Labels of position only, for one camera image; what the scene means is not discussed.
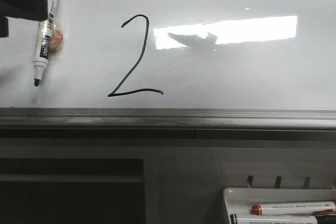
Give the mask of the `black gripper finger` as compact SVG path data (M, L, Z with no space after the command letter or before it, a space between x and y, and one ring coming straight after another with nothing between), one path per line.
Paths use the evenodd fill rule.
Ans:
M1 37L9 36L9 17L40 22L47 19L47 11L47 0L1 0Z

